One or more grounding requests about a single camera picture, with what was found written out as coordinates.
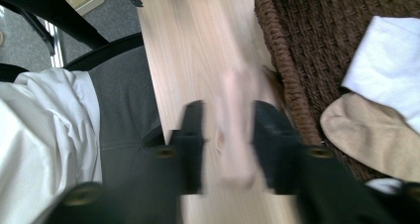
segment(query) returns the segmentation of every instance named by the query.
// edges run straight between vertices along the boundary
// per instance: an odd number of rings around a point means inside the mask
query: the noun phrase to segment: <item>gray trousers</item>
[[[115,56],[89,74],[100,108],[103,183],[117,187],[136,174],[145,140],[160,127],[145,48]]]

